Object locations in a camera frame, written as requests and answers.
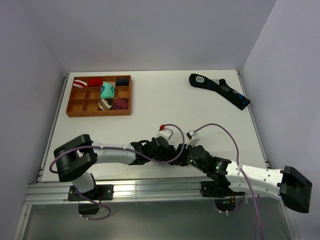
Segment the brown wooden organizer tray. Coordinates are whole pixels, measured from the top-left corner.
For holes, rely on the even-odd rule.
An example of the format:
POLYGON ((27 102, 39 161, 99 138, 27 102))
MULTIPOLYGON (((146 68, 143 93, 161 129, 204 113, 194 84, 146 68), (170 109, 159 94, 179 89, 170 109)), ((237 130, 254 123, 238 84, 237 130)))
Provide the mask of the brown wooden organizer tray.
POLYGON ((71 78, 71 90, 67 101, 66 114, 68 117, 106 117, 129 116, 132 103, 132 77, 130 75, 102 75, 102 76, 75 76, 71 78), (88 83, 89 78, 102 78, 103 83, 109 83, 115 87, 112 110, 100 110, 98 102, 101 94, 101 86, 77 88, 73 87, 74 80, 82 80, 88 83), (129 78, 129 86, 116 86, 117 78, 129 78), (114 100, 122 98, 128 103, 128 109, 115 109, 114 100))

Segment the teal sock roll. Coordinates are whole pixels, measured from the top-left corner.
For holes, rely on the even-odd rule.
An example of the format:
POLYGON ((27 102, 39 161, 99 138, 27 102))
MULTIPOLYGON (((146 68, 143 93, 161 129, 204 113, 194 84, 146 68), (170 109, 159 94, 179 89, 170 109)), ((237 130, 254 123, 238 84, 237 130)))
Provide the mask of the teal sock roll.
POLYGON ((113 99, 115 96, 115 87, 108 82, 104 82, 100 89, 101 99, 113 99))

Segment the dark navy sock roll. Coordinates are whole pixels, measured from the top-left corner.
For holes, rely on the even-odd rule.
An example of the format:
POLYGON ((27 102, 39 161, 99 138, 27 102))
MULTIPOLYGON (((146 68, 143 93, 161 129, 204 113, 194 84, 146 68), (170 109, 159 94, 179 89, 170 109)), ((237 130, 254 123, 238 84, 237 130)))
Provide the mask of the dark navy sock roll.
POLYGON ((124 87, 130 85, 130 78, 129 77, 117 77, 116 78, 116 86, 124 87))

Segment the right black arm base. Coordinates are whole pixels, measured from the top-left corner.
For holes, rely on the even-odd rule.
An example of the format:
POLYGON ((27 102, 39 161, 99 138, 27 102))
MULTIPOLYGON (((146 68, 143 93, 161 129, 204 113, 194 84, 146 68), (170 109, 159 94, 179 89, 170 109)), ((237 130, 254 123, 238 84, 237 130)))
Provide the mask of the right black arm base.
POLYGON ((207 180, 200 184, 202 197, 214 199, 215 207, 224 213, 234 212, 245 201, 245 193, 231 190, 227 180, 207 180))

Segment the red white striped sock roll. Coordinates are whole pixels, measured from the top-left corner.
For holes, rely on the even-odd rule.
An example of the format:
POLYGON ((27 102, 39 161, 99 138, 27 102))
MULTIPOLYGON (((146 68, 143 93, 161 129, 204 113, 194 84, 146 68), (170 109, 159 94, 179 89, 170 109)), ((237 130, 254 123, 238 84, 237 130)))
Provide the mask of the red white striped sock roll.
POLYGON ((88 86, 88 84, 83 81, 83 80, 80 80, 80 79, 75 79, 72 83, 72 86, 74 88, 86 88, 88 86))

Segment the black blue patterned sock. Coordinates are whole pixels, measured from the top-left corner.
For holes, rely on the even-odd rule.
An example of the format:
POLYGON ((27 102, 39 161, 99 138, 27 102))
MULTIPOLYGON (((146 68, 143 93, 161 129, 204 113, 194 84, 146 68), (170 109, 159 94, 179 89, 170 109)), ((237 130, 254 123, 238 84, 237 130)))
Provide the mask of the black blue patterned sock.
POLYGON ((209 79, 206 76, 192 73, 188 80, 192 87, 216 92, 240 110, 251 103, 243 94, 231 88, 223 78, 209 79))

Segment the aluminium table frame rail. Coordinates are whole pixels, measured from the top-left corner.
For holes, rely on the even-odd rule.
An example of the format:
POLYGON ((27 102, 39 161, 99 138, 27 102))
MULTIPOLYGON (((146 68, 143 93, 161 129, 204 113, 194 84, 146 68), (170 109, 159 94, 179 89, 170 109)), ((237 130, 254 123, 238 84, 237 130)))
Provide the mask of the aluminium table frame rail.
MULTIPOLYGON (((200 195, 204 177, 148 180, 98 181, 99 185, 113 185, 111 203, 204 200, 200 195)), ((38 182, 28 186, 24 205, 71 204, 67 200, 71 183, 38 182)))

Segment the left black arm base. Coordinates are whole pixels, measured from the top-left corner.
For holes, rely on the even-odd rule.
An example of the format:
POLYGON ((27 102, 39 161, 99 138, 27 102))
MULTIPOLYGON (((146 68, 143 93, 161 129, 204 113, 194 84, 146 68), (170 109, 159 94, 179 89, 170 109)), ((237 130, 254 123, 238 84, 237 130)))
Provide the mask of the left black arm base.
POLYGON ((113 199, 114 186, 112 184, 96 185, 88 192, 80 192, 74 185, 69 188, 68 202, 79 202, 78 213, 82 216, 92 218, 100 209, 108 210, 107 216, 111 214, 109 207, 102 206, 102 201, 113 199))

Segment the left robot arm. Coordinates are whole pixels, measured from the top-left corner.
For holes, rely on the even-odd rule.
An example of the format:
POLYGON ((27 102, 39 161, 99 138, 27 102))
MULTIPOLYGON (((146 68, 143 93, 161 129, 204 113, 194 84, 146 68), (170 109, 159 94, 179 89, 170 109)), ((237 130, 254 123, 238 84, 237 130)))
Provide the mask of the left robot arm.
POLYGON ((98 164, 144 165, 148 162, 171 163, 177 153, 169 138, 153 137, 125 145, 107 145, 93 141, 88 134, 82 134, 53 152, 54 160, 49 166, 60 182, 71 182, 76 191, 86 200, 96 197, 98 188, 89 169, 98 164))

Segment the brown white sock roll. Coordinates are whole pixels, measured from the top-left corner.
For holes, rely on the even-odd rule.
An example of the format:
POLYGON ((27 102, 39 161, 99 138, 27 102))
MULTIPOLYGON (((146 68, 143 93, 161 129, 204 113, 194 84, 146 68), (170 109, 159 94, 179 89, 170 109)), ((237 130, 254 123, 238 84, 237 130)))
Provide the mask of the brown white sock roll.
POLYGON ((113 98, 103 98, 98 102, 99 109, 101 111, 109 111, 113 109, 113 98))

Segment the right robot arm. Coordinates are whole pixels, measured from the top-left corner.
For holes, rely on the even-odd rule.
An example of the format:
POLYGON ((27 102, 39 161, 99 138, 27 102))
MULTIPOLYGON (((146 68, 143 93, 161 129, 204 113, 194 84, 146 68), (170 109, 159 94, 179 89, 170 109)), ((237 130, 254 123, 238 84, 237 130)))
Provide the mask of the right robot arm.
POLYGON ((313 184, 292 166, 265 169, 238 165, 235 161, 211 156, 201 145, 185 149, 174 165, 192 166, 210 179, 201 183, 203 197, 225 198, 254 193, 281 200, 287 208, 298 213, 310 211, 313 184))

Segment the purple sock roll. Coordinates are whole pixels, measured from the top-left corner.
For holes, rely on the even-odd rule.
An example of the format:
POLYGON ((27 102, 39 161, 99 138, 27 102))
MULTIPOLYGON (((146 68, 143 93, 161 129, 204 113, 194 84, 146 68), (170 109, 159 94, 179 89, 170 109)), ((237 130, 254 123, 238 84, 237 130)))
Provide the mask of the purple sock roll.
POLYGON ((121 97, 115 98, 113 104, 116 110, 127 110, 129 108, 129 104, 121 97))

